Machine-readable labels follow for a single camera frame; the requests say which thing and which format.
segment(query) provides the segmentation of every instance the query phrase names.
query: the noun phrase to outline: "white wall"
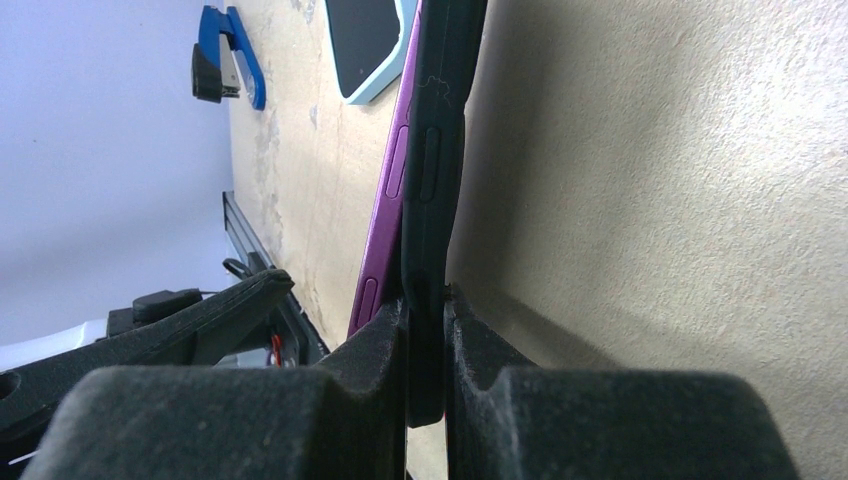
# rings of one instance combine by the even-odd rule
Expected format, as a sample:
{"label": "white wall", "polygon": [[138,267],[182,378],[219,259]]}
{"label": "white wall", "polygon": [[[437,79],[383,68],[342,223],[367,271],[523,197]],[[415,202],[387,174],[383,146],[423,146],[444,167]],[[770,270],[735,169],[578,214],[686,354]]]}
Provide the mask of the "white wall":
{"label": "white wall", "polygon": [[201,8],[0,6],[0,344],[226,286],[227,107],[191,95]]}

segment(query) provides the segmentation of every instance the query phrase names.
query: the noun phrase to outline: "black screen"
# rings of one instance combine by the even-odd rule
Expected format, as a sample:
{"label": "black screen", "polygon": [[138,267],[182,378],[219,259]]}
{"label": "black screen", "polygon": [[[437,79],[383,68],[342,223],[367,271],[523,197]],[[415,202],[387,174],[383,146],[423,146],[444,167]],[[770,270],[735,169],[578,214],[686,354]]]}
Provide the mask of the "black screen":
{"label": "black screen", "polygon": [[342,96],[350,97],[398,43],[394,0],[327,0],[330,41]]}

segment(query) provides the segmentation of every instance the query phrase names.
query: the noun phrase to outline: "screw hole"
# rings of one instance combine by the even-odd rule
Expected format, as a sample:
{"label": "screw hole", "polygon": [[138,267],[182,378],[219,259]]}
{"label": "screw hole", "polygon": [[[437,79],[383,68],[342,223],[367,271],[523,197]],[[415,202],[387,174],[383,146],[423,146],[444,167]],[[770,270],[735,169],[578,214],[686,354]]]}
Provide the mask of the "screw hole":
{"label": "screw hole", "polygon": [[0,400],[5,400],[6,397],[15,393],[18,386],[21,384],[21,376],[15,372],[6,372],[0,374]]}

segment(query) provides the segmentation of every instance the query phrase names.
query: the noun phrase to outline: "black phone case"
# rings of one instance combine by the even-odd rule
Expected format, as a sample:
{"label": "black phone case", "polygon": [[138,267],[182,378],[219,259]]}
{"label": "black phone case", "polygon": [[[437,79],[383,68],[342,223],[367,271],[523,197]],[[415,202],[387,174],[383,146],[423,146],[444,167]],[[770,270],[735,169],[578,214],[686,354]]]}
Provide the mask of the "black phone case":
{"label": "black phone case", "polygon": [[410,309],[409,425],[444,413],[444,285],[487,0],[423,0],[409,126],[401,275]]}

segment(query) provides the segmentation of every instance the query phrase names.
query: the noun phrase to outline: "wall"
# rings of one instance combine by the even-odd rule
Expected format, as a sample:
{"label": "wall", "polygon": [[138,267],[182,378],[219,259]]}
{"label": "wall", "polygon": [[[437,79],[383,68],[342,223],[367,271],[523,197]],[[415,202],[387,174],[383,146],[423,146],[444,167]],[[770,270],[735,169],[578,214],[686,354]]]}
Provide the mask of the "wall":
{"label": "wall", "polygon": [[848,472],[848,2],[492,0],[451,273],[543,365],[733,372]]}
{"label": "wall", "polygon": [[0,6],[0,344],[227,285],[227,107],[191,95],[201,8]]}

